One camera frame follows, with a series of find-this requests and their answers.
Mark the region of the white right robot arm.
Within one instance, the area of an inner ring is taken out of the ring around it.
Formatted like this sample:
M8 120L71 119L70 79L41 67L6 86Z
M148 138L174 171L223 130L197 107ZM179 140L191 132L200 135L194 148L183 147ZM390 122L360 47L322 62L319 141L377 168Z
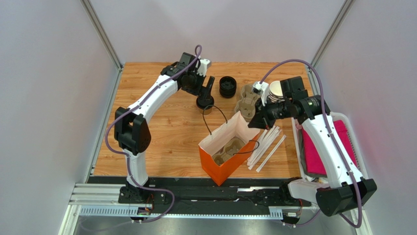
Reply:
M292 180L287 184L290 196L317 204L326 216L360 210L376 192L377 185L374 179L365 178L350 158L326 102L320 95L310 96L299 76L282 80L279 85L278 94L273 94L266 82L252 85L252 91L260 98L248 127L271 129L277 119L297 120L312 140L328 180L327 185Z

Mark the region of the black cup lid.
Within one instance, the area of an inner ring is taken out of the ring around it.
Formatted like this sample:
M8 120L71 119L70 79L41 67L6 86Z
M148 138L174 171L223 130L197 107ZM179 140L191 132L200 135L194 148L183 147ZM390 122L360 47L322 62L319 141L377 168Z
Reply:
M214 104L214 98L213 96L209 96L209 97L202 97L199 96L196 98L196 105L199 109L203 110L205 109L207 106L209 105L213 105Z

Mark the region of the brown paper cup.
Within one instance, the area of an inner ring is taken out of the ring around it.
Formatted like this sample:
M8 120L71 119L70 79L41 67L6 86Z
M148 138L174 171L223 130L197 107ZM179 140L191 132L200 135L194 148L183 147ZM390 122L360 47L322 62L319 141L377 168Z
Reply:
M212 112L212 107L208 107L206 109L199 109L200 114L206 116Z

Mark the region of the orange paper bag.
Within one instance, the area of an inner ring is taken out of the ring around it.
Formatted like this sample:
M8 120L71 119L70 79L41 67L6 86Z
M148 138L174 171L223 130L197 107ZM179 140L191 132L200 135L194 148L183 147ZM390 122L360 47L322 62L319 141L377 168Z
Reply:
M199 154L202 169L221 186L259 148L260 129L249 128L240 112L202 139Z

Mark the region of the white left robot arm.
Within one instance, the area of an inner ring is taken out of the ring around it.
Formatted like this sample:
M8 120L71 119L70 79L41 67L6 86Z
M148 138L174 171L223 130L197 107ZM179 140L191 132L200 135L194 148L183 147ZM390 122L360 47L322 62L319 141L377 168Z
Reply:
M197 96L206 105L213 104L211 89L214 77L204 86L209 59L184 52L178 62L162 69L152 87L128 108L115 113L114 138L122 149L128 168L126 186L120 190L119 201L145 202L151 195L146 172L145 153L151 142L149 122L155 112L178 90Z

